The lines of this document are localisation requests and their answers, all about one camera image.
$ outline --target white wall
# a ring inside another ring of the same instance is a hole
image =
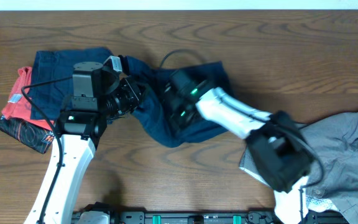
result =
[[[0,10],[358,9],[358,0],[0,0]]]

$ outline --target wooden table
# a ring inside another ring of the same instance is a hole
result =
[[[105,46],[156,67],[174,49],[222,60],[236,95],[301,122],[358,110],[358,11],[0,12],[0,111],[37,50]],[[167,67],[195,65],[176,55]],[[230,133],[174,149],[133,117],[109,126],[76,208],[95,201],[147,210],[272,208],[272,191],[238,169]],[[0,223],[22,223],[50,159],[0,132]]]

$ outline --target green clip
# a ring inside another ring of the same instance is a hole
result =
[[[153,215],[153,224],[161,224],[161,216]]]
[[[241,224],[241,216],[233,215],[233,224]]]

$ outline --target gray cloth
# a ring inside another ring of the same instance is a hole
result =
[[[301,132],[326,170],[322,183],[307,189],[306,194],[330,199],[349,223],[358,224],[358,112],[331,116]],[[244,153],[240,169],[253,172],[258,179],[249,153]],[[320,175],[317,164],[311,170],[309,183]]]

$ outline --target black fabric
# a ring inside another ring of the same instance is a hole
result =
[[[106,48],[85,50],[38,51],[35,55],[31,74],[31,84],[47,82],[73,75],[74,64],[80,62],[103,63],[111,51]],[[60,106],[65,96],[73,94],[73,81],[65,80],[50,85],[38,86],[29,90],[32,101],[48,116],[49,119],[59,117]],[[31,119],[44,119],[32,107]]]
[[[176,131],[167,121],[166,111],[159,98],[163,87],[168,83],[169,76],[175,70],[154,70],[146,63],[136,58],[122,57],[124,73],[134,76],[137,80],[148,83],[150,90],[143,102],[132,113],[143,125],[146,132],[167,147],[177,147],[183,142],[202,142],[226,132],[222,126],[204,119],[191,124],[189,127]],[[221,62],[209,63],[194,67],[181,68],[191,77],[199,79],[211,78],[223,90],[234,96],[229,79]]]
[[[20,118],[0,116],[0,130],[39,153],[46,153],[53,141],[53,133]]]

